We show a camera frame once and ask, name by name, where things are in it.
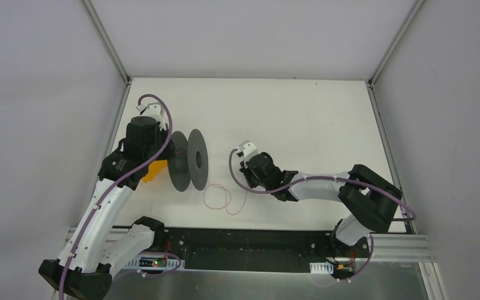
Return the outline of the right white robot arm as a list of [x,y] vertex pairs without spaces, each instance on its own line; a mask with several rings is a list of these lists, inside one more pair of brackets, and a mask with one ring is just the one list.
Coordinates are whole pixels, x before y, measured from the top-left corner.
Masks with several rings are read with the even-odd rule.
[[402,192],[362,164],[337,175],[313,175],[278,168],[262,152],[239,163],[247,186],[279,201],[327,200],[342,203],[350,212],[333,229],[329,245],[345,256],[370,233],[387,233],[394,222]]

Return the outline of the black perforated cable spool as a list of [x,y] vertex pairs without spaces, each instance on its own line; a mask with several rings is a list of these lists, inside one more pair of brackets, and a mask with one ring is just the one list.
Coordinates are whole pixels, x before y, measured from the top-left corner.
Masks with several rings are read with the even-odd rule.
[[206,142],[202,132],[193,129],[187,138],[181,131],[173,132],[174,156],[167,160],[169,177],[172,185],[179,192],[184,192],[192,184],[202,191],[209,176],[209,158]]

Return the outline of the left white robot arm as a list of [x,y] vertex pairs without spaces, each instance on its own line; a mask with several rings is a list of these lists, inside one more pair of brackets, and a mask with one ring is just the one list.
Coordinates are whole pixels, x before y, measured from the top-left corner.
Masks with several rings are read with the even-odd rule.
[[159,116],[133,117],[117,148],[106,156],[89,206],[57,259],[45,259],[39,274],[58,291],[59,299],[103,299],[115,275],[142,251],[168,248],[164,223],[140,217],[130,230],[105,249],[112,226],[155,160],[174,155],[171,130]]

